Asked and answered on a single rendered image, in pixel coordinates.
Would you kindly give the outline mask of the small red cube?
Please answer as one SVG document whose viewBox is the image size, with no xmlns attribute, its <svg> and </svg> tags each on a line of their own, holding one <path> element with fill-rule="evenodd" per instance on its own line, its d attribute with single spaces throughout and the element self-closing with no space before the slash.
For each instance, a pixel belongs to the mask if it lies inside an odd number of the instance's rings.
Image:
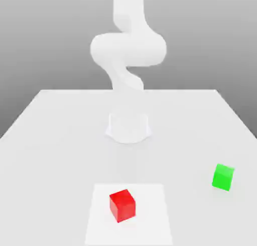
<svg viewBox="0 0 257 246">
<path fill-rule="evenodd" d="M 118 223 L 136 215 L 136 201 L 127 189 L 110 194 L 109 206 Z"/>
</svg>

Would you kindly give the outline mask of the small green cube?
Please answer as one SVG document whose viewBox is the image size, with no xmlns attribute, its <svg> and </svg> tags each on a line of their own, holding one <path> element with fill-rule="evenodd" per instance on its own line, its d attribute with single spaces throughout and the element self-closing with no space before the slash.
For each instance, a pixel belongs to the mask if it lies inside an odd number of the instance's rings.
<svg viewBox="0 0 257 246">
<path fill-rule="evenodd" d="M 212 180 L 212 186 L 229 191 L 233 179 L 234 168 L 223 164 L 217 164 Z"/>
</svg>

